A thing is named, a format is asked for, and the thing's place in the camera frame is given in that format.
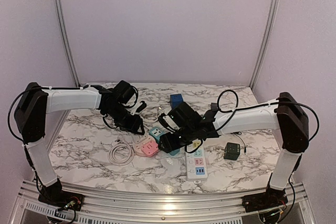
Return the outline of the teal power strip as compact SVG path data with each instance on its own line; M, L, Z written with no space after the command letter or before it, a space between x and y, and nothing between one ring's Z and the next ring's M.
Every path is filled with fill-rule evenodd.
M164 135L164 134L165 134L165 132L161 128L159 128L159 127L153 127L153 128L149 129L149 135L152 136L155 139L155 141L156 141L157 144L160 141L160 137L162 135ZM179 153L180 153L180 150L177 149L177 150L171 151L169 154L171 156L175 156L175 155L177 155Z

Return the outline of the pink square plug adapter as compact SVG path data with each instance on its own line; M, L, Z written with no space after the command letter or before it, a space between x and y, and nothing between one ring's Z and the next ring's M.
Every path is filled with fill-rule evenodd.
M152 157L159 151L158 144L156 141L150 140L141 147L141 151L146 157Z

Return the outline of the white long power strip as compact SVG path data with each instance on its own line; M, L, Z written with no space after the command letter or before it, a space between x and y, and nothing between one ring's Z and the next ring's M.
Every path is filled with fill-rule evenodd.
M194 140L185 149L186 178L199 184L208 178L205 151L201 140Z

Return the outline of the blue cube socket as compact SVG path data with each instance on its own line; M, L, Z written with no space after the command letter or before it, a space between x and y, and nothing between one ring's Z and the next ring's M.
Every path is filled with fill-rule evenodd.
M182 102L183 102L183 97L180 93L170 95L170 106L172 109L178 106Z

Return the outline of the dark grey USB charger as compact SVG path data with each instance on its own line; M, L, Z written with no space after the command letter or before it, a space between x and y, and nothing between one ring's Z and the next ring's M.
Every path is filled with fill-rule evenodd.
M218 105L217 105L217 103L211 103L210 106L211 106L211 110L213 110L213 111L218 110Z

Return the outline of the dark green cube socket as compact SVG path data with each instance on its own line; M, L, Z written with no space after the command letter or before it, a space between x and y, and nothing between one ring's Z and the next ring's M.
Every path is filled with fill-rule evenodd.
M224 149L224 159L236 161L240 156L240 145L228 142Z

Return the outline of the pink round power strip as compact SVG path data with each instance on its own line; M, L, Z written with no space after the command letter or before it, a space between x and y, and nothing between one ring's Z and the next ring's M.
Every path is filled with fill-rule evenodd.
M132 135L132 148L134 153L137 156L146 157L146 155L142 152L141 147L143 146L143 141L146 140L147 135Z

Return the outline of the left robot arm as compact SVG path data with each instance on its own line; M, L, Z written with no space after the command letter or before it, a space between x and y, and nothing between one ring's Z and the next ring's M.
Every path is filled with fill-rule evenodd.
M114 126L124 132L144 135L141 117L130 112L128 102L139 97L135 86L121 80L113 88L87 84L84 87L42 87L31 82L9 107L8 118L13 117L19 134L14 138L22 142L26 158L33 169L40 194L54 205L66 202L66 193L52 167L44 143L47 114L58 111L90 109L109 116Z

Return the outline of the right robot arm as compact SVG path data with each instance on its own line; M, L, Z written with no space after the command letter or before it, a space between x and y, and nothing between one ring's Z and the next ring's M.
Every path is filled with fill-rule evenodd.
M309 119L302 104L288 92L282 92L275 100L262 104L235 108L229 111L208 110L203 115L182 102L167 116L178 126L178 130L160 137L158 147L169 153L190 145L194 140L205 141L224 134L254 130L279 130L282 150L268 188L260 195L260 203L271 207L280 199L280 191L287 185L295 170L299 157L309 146Z

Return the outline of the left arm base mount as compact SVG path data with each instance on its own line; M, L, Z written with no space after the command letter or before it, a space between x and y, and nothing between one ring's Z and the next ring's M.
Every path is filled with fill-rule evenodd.
M84 198L85 197L82 194L73 193L69 191L61 191L59 194L53 195L53 198L51 196L49 198L46 198L40 194L38 197L38 201L58 208L62 208L71 201L74 201L75 204L70 208L74 209L75 211L80 211Z

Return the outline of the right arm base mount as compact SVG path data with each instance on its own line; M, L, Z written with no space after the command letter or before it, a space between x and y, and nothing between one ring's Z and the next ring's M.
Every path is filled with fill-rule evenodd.
M242 198L242 206L246 212L261 211L269 208L286 205L288 198L285 194L267 195L266 193L258 193L247 195Z

